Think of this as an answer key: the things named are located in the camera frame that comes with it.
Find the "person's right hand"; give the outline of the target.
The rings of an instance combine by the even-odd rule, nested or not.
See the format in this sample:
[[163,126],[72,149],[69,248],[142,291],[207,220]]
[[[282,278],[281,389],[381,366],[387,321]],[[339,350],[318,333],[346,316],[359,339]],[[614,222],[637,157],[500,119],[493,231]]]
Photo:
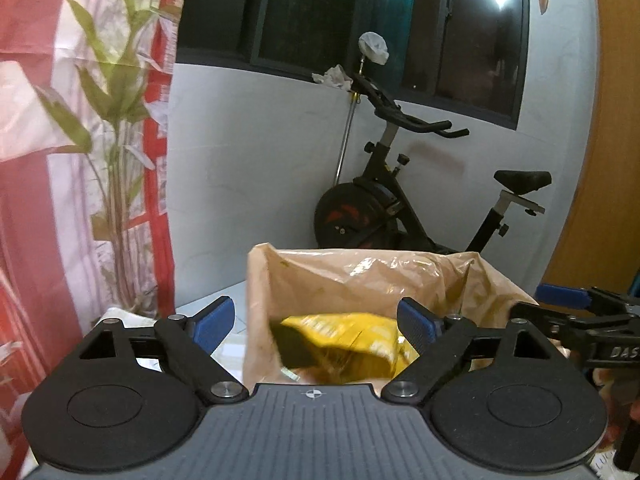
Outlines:
[[621,427],[628,419],[639,421],[639,370],[596,368],[592,378],[611,426]]

